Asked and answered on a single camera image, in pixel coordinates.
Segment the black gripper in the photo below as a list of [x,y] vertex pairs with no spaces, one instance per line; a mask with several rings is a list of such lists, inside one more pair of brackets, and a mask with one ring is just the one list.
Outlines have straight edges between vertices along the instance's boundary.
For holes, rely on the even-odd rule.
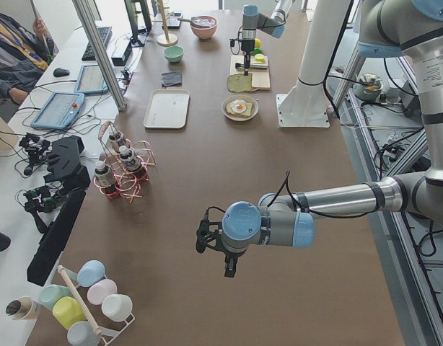
[[255,37],[237,37],[230,38],[230,47],[233,48],[235,43],[239,45],[238,52],[243,52],[243,69],[244,75],[248,75],[249,67],[250,67],[250,54],[255,50]]
[[234,278],[237,271],[238,257],[246,253],[246,249],[235,252],[228,249],[228,247],[222,243],[222,223],[221,221],[210,221],[208,210],[204,212],[203,218],[196,231],[197,253],[204,253],[206,248],[223,252],[226,255],[224,259],[224,276]]

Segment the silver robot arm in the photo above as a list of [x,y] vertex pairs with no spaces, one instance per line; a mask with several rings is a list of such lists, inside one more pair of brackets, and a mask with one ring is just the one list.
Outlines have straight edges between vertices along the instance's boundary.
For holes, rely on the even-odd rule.
[[307,247],[315,237],[316,218],[357,218],[386,210],[408,212],[443,226],[443,1],[384,1],[366,14],[364,33],[382,38],[388,48],[407,53],[416,67],[421,120],[408,135],[381,145],[427,145],[431,165],[424,172],[390,175],[360,185],[264,195],[257,205],[241,201],[228,207],[220,222],[201,220],[196,249],[224,253],[225,274],[251,244]]
[[270,16],[266,16],[259,12],[254,4],[246,4],[242,8],[242,25],[238,29],[237,37],[230,39],[230,47],[233,48],[235,43],[240,46],[242,51],[243,75],[249,74],[251,53],[255,50],[255,39],[257,30],[269,34],[272,37],[280,38],[283,35],[291,6],[295,0],[277,1],[276,7]]

